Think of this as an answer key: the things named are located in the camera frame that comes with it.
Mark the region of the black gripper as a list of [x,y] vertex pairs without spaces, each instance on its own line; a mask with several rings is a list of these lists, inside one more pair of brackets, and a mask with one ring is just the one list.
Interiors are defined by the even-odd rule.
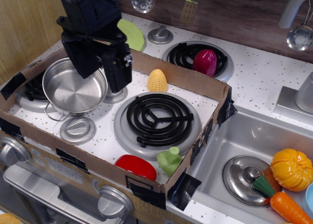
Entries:
[[118,28],[118,16],[91,34],[73,30],[70,18],[60,16],[57,24],[63,29],[61,40],[72,64],[83,79],[102,65],[112,92],[119,92],[132,81],[133,57],[126,44],[127,37]]

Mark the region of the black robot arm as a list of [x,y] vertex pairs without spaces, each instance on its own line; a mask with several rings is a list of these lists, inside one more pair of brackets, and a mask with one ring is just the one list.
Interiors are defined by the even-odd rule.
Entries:
[[119,0],[61,0],[66,16],[61,40],[74,67],[83,78],[103,68],[112,92],[132,81],[132,54],[126,35],[117,27]]

